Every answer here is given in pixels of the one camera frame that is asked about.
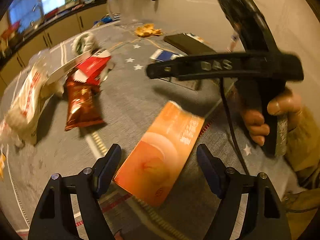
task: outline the shiny snack bag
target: shiny snack bag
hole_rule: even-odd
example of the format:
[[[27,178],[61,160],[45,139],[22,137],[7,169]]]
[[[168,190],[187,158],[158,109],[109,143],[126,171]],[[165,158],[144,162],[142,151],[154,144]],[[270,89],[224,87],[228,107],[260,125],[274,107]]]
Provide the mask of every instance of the shiny snack bag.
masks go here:
[[[92,101],[92,93],[99,93],[99,86],[73,81],[72,78],[68,78],[66,84],[68,116],[64,130],[104,123]]]

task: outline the orange cardboard box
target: orange cardboard box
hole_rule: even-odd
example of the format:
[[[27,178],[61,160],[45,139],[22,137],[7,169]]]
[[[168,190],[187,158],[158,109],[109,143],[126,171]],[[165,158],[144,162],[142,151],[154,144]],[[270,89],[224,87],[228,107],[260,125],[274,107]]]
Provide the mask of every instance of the orange cardboard box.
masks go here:
[[[169,101],[114,177],[151,206],[166,199],[198,138],[204,119]]]

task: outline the metal screw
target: metal screw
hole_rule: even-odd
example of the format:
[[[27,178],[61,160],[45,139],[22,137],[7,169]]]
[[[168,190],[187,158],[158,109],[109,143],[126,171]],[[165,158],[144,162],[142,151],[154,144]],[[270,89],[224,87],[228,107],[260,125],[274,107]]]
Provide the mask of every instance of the metal screw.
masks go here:
[[[59,174],[58,173],[54,173],[51,175],[51,179],[57,179],[59,178]]]
[[[232,167],[228,167],[227,168],[227,173],[229,173],[229,174],[233,174],[233,173],[235,173],[235,169],[234,168],[232,168]]]
[[[260,178],[262,178],[262,179],[266,179],[266,178],[268,177],[268,175],[265,174],[264,172],[260,172],[260,173],[259,173],[259,176],[260,176]]]
[[[90,174],[91,171],[92,171],[91,168],[85,168],[85,169],[83,170],[83,173],[84,173],[84,174]]]

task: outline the kitchen counter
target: kitchen counter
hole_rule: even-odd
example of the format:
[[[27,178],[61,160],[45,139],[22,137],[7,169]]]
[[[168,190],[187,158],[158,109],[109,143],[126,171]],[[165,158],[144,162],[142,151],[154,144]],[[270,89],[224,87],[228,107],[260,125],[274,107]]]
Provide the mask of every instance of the kitchen counter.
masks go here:
[[[73,10],[72,8],[69,8],[65,11],[62,11],[61,13],[59,13],[57,16],[49,19],[48,21],[46,21],[45,23],[41,24],[37,29],[35,29],[34,31],[32,31],[31,33],[29,33],[27,36],[25,36],[23,38],[23,40],[21,42],[19,42],[15,47],[11,48],[12,50],[12,54],[2,60],[0,60],[0,70],[4,67],[4,65],[11,59],[11,57],[20,49],[22,48],[25,44],[27,44],[29,41],[31,41],[35,36],[37,36],[39,33],[41,33],[42,31],[44,31],[45,29],[49,28],[50,26],[56,24],[57,22],[73,15],[76,13],[79,13],[81,11],[87,10],[89,8],[101,5],[101,4],[105,4],[107,3],[107,0],[95,0],[94,2],[91,2],[89,4],[85,4],[83,7]]]

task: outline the finger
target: finger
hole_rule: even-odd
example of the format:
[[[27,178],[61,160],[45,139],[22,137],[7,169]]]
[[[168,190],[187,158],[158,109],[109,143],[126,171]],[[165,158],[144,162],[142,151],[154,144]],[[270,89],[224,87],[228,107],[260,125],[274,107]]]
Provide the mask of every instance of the finger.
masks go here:
[[[251,135],[250,134],[250,137],[251,139],[256,142],[259,146],[263,146],[264,145],[264,141],[265,141],[265,138],[264,136],[261,136],[261,135]]]
[[[246,126],[264,124],[264,117],[258,110],[244,109],[241,116]]]
[[[270,133],[270,127],[267,124],[263,124],[263,125],[251,125],[251,126],[247,126],[247,129],[249,131],[250,134],[252,135],[268,135]]]
[[[282,94],[269,102],[267,110],[271,115],[281,115],[285,113],[299,114],[301,105],[301,97],[286,88]]]

